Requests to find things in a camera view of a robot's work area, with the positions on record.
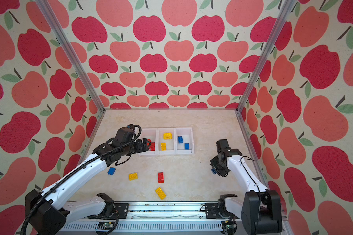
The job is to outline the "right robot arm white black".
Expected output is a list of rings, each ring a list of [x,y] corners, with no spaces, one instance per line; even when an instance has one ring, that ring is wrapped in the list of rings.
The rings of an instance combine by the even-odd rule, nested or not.
[[[248,235],[280,233],[282,227],[281,198],[275,190],[268,189],[249,169],[239,149],[217,142],[218,154],[210,165],[219,176],[233,173],[242,189],[245,190],[243,202],[235,194],[221,195],[218,200],[218,215],[222,218],[238,217]]]

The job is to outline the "yellow lego brick bottom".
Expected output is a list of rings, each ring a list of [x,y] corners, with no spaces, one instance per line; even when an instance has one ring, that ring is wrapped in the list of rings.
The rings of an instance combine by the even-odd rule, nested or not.
[[[162,190],[162,188],[157,188],[156,189],[156,194],[158,195],[158,197],[161,200],[164,200],[166,198],[166,194],[164,193],[164,191]]]

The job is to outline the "red lego brick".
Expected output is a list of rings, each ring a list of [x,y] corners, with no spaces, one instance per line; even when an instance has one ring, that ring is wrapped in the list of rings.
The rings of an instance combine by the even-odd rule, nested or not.
[[[159,184],[164,183],[164,174],[163,174],[163,172],[159,172],[157,174],[157,177],[158,177],[158,183]]]
[[[156,144],[152,142],[150,146],[150,151],[155,151],[155,150],[156,150]]]

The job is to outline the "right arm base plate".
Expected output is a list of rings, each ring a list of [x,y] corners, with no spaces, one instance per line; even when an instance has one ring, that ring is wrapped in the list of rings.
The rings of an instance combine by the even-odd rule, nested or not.
[[[207,219],[237,219],[233,213],[225,212],[218,203],[205,203],[201,211],[205,212]]]

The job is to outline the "yellow ring lego piece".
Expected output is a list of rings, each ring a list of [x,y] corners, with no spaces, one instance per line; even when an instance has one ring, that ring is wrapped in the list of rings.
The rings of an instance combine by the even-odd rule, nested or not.
[[[173,138],[173,134],[171,132],[163,133],[162,136],[164,140],[171,140]]]

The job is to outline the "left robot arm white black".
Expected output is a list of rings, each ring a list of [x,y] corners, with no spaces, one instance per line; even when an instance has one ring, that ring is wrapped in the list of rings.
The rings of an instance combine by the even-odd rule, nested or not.
[[[69,204],[68,200],[90,179],[122,156],[146,152],[151,144],[146,138],[130,141],[110,139],[95,148],[84,162],[54,184],[39,192],[33,190],[28,193],[25,197],[26,217],[20,233],[26,234],[28,225],[31,225],[40,235],[55,235],[64,225],[85,217],[113,222],[108,230],[111,233],[119,223],[119,212],[111,197],[99,193],[86,201]]]

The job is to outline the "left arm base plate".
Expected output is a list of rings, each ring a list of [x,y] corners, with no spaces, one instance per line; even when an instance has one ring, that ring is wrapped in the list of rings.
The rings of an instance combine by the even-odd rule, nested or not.
[[[94,219],[126,219],[128,203],[107,203],[101,213],[91,215],[88,218]]]

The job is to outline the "white three-compartment bin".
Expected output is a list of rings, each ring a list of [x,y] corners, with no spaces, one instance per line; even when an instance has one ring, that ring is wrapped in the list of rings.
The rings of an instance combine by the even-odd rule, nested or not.
[[[171,140],[164,140],[163,133],[171,132],[173,138]],[[183,144],[179,144],[177,137],[183,137]],[[146,138],[156,144],[156,150],[140,153],[140,156],[158,156],[158,155],[191,155],[195,151],[195,143],[193,138],[192,127],[168,127],[168,128],[144,128],[140,139]],[[166,151],[161,151],[160,144],[166,144]],[[189,143],[190,149],[185,150],[184,144]]]

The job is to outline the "yellow lego brick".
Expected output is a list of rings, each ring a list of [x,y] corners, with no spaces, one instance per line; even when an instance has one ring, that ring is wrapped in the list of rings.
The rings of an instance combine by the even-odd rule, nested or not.
[[[129,174],[129,175],[128,175],[128,179],[129,179],[130,181],[138,179],[138,173],[135,172],[135,173]]]
[[[156,189],[156,194],[158,195],[158,197],[161,200],[164,200],[166,198],[166,194],[164,193],[164,191],[162,190],[162,188],[157,188]]]
[[[160,148],[161,148],[161,151],[166,151],[167,150],[165,143],[161,143],[160,144]]]

